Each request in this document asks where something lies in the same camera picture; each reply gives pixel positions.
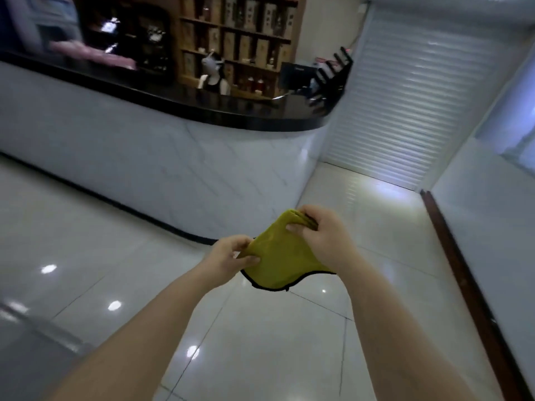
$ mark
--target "reception counter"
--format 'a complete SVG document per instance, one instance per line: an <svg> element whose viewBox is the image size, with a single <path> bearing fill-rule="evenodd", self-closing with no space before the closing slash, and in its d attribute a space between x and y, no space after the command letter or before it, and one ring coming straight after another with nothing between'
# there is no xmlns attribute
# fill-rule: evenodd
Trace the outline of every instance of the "reception counter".
<svg viewBox="0 0 535 401"><path fill-rule="evenodd" d="M294 207L331 107L254 102L0 54L0 152L210 243L257 236Z"/></svg>

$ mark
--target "forearm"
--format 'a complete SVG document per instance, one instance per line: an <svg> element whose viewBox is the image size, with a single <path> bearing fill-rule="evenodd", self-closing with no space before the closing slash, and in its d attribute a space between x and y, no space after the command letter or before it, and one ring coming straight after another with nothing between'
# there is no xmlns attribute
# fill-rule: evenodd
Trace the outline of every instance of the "forearm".
<svg viewBox="0 0 535 401"><path fill-rule="evenodd" d="M359 255L344 270L340 278L378 401L475 401L390 283Z"/></svg>
<svg viewBox="0 0 535 401"><path fill-rule="evenodd" d="M51 401L151 400L208 290L196 269L176 279L90 354Z"/></svg>

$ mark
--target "folded cloth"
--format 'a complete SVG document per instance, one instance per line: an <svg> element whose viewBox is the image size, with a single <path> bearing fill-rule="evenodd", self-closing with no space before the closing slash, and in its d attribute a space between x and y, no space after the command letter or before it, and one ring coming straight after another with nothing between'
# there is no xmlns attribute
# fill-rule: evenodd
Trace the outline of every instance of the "folded cloth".
<svg viewBox="0 0 535 401"><path fill-rule="evenodd" d="M288 290L311 274L334 274L316 259L302 237L286 229L289 223L318 229L316 221L305 214L294 209L284 211L238 255L238 258L260 257L260 263L242 270L253 287L269 291Z"/></svg>

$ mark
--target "black monitor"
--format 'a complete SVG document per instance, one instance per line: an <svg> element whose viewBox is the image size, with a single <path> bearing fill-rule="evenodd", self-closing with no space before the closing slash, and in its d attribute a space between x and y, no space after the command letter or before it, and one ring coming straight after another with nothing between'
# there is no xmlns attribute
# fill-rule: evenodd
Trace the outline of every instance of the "black monitor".
<svg viewBox="0 0 535 401"><path fill-rule="evenodd" d="M309 87L317 68L283 62L280 67L279 88L281 90L300 90Z"/></svg>

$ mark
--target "black tank top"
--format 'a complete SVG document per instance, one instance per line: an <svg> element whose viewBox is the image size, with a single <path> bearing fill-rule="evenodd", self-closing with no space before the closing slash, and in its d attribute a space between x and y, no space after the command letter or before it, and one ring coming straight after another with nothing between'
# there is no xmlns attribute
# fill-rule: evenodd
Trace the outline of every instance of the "black tank top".
<svg viewBox="0 0 535 401"><path fill-rule="evenodd" d="M221 77L219 78L219 81L216 84L208 84L209 79L210 78L207 77L206 80L204 80L204 84L202 85L203 90L221 94Z"/></svg>

